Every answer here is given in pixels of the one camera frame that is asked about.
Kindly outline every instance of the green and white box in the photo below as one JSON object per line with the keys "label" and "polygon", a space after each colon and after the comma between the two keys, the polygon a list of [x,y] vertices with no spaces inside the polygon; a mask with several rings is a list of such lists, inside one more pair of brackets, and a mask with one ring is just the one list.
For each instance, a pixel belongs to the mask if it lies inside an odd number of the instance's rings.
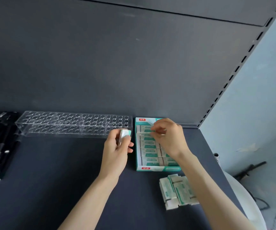
{"label": "green and white box", "polygon": [[181,170],[180,166],[161,149],[160,144],[150,135],[153,123],[159,119],[135,118],[137,171]]}

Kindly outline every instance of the clear acrylic holder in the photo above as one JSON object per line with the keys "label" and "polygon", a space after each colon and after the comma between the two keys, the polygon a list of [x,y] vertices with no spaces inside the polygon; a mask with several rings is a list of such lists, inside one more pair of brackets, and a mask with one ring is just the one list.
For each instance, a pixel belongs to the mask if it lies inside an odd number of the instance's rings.
{"label": "clear acrylic holder", "polygon": [[133,130],[132,116],[25,111],[16,121],[25,136],[107,138],[110,130]]}

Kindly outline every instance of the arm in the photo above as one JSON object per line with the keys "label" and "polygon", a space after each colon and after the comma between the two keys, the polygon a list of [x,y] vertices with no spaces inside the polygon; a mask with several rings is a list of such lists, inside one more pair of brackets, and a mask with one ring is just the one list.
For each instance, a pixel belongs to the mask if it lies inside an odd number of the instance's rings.
{"label": "arm", "polygon": [[170,119],[154,123],[152,136],[178,162],[213,230],[256,230],[189,150],[183,129]]}
{"label": "arm", "polygon": [[130,136],[122,139],[117,147],[120,129],[110,131],[105,142],[101,171],[58,230],[93,230],[104,206],[127,162],[127,153],[133,152]]}

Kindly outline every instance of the stack of small boxes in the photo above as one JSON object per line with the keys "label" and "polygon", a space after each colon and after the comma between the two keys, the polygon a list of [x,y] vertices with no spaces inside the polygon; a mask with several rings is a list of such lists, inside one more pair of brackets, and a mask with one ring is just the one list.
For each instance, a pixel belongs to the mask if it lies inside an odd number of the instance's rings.
{"label": "stack of small boxes", "polygon": [[[149,171],[179,171],[180,167],[178,163],[172,159],[165,150],[161,147],[161,145],[155,141],[155,139],[151,136],[151,125],[146,122],[148,125],[137,125],[137,120],[150,120],[154,121],[155,118],[136,118],[136,146],[137,146],[137,160],[140,160],[137,163],[141,166],[151,166],[147,167]],[[154,169],[152,166],[161,166],[162,169],[157,168]]]}
{"label": "stack of small boxes", "polygon": [[185,176],[181,177],[178,174],[168,175],[167,178],[159,179],[159,186],[167,210],[188,204],[199,204]]}

